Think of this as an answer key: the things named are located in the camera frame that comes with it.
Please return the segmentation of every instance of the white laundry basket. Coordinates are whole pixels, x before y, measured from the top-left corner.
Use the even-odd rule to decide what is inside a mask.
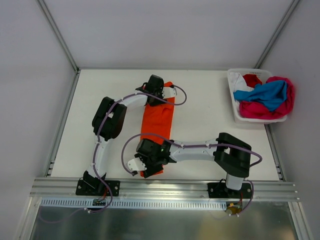
[[[234,92],[231,84],[231,79],[230,79],[230,73],[240,73],[242,76],[246,74],[255,74],[257,77],[261,80],[262,83],[266,83],[268,78],[272,77],[273,75],[271,72],[267,70],[261,70],[261,69],[254,69],[254,68],[231,68],[227,72],[227,77],[228,77],[228,84],[229,84],[229,90],[230,90],[230,95],[231,95],[231,101],[232,101],[232,109],[233,109],[233,116],[234,116],[234,121],[237,124],[271,124],[271,123],[277,123],[277,122],[283,122],[287,119],[287,116],[283,116],[278,119],[272,119],[272,120],[267,120],[267,119],[257,119],[257,118],[246,118],[240,115],[239,112],[239,107],[237,106],[237,103],[235,101],[234,97]]]

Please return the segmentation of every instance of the pink cloth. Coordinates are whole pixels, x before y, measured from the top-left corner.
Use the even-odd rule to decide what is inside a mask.
[[[279,119],[287,115],[294,108],[295,87],[288,78],[280,76],[270,77],[266,83],[283,80],[286,81],[286,101],[284,101],[275,111],[269,111],[263,104],[254,101],[240,102],[240,114],[248,119]]]

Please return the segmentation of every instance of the shiny metal surface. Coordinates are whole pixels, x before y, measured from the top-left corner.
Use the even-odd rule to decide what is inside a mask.
[[[42,207],[47,221],[67,218],[75,209]],[[286,202],[253,202],[240,217],[223,211],[107,209],[84,211],[48,224],[38,218],[32,240],[295,240],[298,239]]]
[[[206,180],[110,179],[120,181],[119,198],[157,200],[208,199]],[[77,197],[77,178],[37,177],[30,196]],[[292,182],[254,181],[254,201],[298,202],[299,193]]]

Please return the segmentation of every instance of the white wall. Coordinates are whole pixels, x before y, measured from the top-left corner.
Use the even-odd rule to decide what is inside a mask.
[[[254,67],[292,0],[46,0],[80,67]]]
[[[315,239],[320,239],[319,11],[319,0],[303,0],[262,66],[296,87],[293,113],[272,127],[287,180],[297,183]]]
[[[0,7],[0,239],[10,240],[40,174],[73,79],[35,0]]]

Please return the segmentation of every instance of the white table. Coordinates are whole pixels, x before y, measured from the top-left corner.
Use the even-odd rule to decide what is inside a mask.
[[[229,133],[261,154],[262,163],[250,169],[250,180],[278,181],[279,177],[264,125],[236,124],[226,71],[195,70],[82,70],[57,152],[52,177],[80,178],[92,162],[94,133],[92,119],[103,97],[118,99],[134,91],[155,74],[182,87],[187,102],[175,106],[171,139],[201,141]],[[183,101],[178,92],[175,102]],[[120,135],[114,140],[108,162],[108,178],[132,178],[121,165],[121,150],[128,138],[140,133],[144,108],[128,112]],[[132,140],[124,154],[126,161],[136,153],[139,138]],[[219,180],[226,172],[215,162],[192,160],[164,166],[164,173],[150,179]]]

